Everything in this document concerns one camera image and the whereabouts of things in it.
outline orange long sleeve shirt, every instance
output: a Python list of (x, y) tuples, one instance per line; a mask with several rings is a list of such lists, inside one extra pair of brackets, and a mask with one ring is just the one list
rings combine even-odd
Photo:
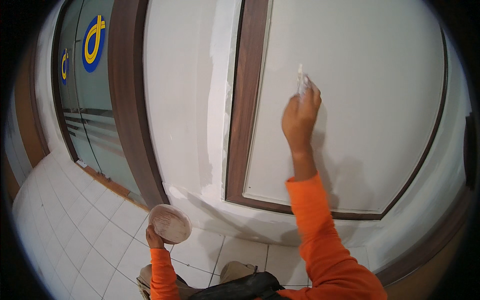
[[(292, 211), (301, 234), (300, 255), (306, 262), (311, 288), (284, 289), (278, 293), (292, 300), (387, 299), (378, 278), (357, 263), (342, 245), (328, 208), (320, 177), (286, 182)], [(176, 275), (167, 250), (151, 249), (152, 300), (178, 300)]]

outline logo sticker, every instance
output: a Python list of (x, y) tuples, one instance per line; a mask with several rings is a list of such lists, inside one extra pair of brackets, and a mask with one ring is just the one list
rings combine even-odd
[(105, 20), (101, 15), (98, 15), (93, 18), (85, 31), (82, 61), (87, 72), (95, 71), (102, 56), (104, 42)]
[(68, 61), (68, 52), (65, 48), (61, 54), (61, 83), (63, 85), (67, 85)]

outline black bag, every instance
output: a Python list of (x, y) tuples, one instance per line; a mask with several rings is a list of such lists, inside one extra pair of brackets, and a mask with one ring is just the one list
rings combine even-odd
[(269, 272), (253, 273), (217, 286), (206, 288), (189, 297), (189, 300), (264, 300), (288, 299), (276, 291), (284, 289)]

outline khaki pants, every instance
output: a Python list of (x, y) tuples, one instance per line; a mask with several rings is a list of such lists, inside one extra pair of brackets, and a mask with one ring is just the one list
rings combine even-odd
[[(222, 272), (220, 273), (220, 284), (253, 274), (254, 270), (255, 266), (251, 264), (242, 264), (237, 261), (229, 262), (223, 267)], [(140, 276), (137, 277), (138, 289), (145, 300), (150, 300), (151, 279), (152, 265), (149, 264), (141, 269)], [(181, 300), (187, 300), (191, 295), (203, 290), (203, 288), (189, 287), (178, 279), (175, 283), (179, 289)]]

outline white wall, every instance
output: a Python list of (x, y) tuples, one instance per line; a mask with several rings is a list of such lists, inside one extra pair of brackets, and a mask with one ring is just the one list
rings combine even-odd
[[(170, 201), (195, 227), (296, 245), (293, 216), (224, 201), (239, 7), (240, 0), (150, 1), (144, 41), (150, 133)], [(381, 221), (335, 222), (346, 246), (368, 246), (373, 270), (417, 242), (464, 181), (460, 140), (468, 94), (459, 65), (451, 69), (454, 88), (434, 148), (404, 197)]]
[(44, 21), (38, 36), (36, 53), (35, 93), (38, 114), (51, 152), (60, 149), (66, 151), (53, 104), (51, 81), (53, 33), (62, 4), (63, 0), (59, 1)]

